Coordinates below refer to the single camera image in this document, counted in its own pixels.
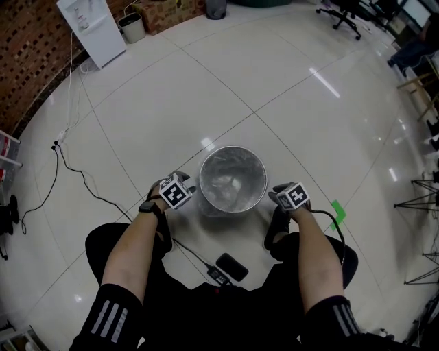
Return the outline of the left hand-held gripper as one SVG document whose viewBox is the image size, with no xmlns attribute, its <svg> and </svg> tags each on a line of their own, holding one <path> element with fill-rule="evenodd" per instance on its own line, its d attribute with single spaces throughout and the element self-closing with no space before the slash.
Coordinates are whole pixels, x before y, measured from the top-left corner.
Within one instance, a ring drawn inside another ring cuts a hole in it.
<svg viewBox="0 0 439 351">
<path fill-rule="evenodd" d="M 196 192 L 195 186 L 187 187 L 185 181 L 189 176 L 181 171 L 175 171 L 159 183 L 159 195 L 172 209 L 180 208 L 188 202 Z"/>
</svg>

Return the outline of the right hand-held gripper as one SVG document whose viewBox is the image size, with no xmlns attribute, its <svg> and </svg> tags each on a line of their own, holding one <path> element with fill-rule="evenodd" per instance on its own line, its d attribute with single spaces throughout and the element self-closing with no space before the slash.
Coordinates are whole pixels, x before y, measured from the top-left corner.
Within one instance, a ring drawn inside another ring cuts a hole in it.
<svg viewBox="0 0 439 351">
<path fill-rule="evenodd" d="M 269 198 L 282 210 L 309 208 L 309 194 L 301 182 L 289 182 L 275 186 L 268 193 Z"/>
</svg>

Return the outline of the person's left hand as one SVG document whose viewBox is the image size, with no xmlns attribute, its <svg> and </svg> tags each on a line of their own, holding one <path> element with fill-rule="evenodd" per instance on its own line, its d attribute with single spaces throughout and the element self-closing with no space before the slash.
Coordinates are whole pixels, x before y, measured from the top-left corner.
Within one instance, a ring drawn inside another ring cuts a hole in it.
<svg viewBox="0 0 439 351">
<path fill-rule="evenodd" d="M 147 194 L 146 200 L 148 202 L 154 202 L 163 213 L 169 208 L 169 206 L 159 193 L 161 182 L 162 180 L 158 180 L 155 183 L 153 183 L 149 193 Z"/>
</svg>

